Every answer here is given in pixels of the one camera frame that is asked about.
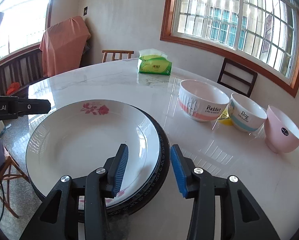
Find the box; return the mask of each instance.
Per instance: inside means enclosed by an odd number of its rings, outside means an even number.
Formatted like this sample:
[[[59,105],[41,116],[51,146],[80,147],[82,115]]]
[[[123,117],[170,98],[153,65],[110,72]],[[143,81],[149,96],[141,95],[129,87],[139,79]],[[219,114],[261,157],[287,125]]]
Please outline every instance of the box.
[[[144,49],[139,51],[138,72],[170,75],[172,63],[167,55],[157,49]]]

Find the orange towel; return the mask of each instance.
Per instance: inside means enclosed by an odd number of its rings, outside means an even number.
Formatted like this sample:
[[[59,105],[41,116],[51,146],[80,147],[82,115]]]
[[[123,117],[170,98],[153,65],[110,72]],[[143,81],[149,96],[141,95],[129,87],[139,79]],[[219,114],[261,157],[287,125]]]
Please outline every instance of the orange towel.
[[[43,35],[43,76],[52,77],[79,68],[84,45],[91,34],[81,16],[49,27]]]
[[[8,96],[8,95],[10,95],[11,93],[14,93],[17,89],[19,89],[20,88],[20,84],[18,83],[18,82],[13,82],[10,86],[9,86],[9,88],[8,88],[8,90],[7,90],[7,92],[6,92],[6,95]]]

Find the black cable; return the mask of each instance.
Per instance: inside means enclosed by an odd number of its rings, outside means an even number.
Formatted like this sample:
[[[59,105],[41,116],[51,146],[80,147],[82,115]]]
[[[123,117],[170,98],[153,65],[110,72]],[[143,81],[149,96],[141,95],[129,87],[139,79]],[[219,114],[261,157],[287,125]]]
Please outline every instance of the black cable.
[[[1,179],[0,179],[0,184],[2,186],[2,192],[3,192],[3,208],[2,208],[2,213],[1,213],[1,217],[0,217],[0,222],[1,222],[3,214],[4,214],[4,206],[5,206],[5,193],[4,193],[3,183],[1,181]]]

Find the dog bowl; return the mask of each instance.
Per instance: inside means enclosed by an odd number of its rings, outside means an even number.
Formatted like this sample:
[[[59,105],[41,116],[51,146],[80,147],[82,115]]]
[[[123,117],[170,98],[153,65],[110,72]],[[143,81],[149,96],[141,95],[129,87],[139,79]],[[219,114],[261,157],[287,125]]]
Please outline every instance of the dog bowl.
[[[267,120],[264,123],[265,142],[275,153],[289,153],[299,146],[299,129],[280,109],[267,108]]]
[[[254,132],[267,119],[266,112],[250,98],[233,93],[228,108],[233,125],[243,132]]]
[[[185,113],[199,122],[217,119],[230,101],[218,88],[191,79],[181,82],[178,97]]]

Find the pink cup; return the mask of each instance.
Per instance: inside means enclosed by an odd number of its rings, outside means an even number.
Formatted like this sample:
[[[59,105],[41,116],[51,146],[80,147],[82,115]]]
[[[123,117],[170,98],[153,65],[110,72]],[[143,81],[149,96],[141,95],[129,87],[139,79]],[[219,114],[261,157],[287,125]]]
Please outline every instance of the pink cup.
[[[264,122],[265,143],[275,153],[289,153],[299,146],[299,129],[281,110],[268,106]]]

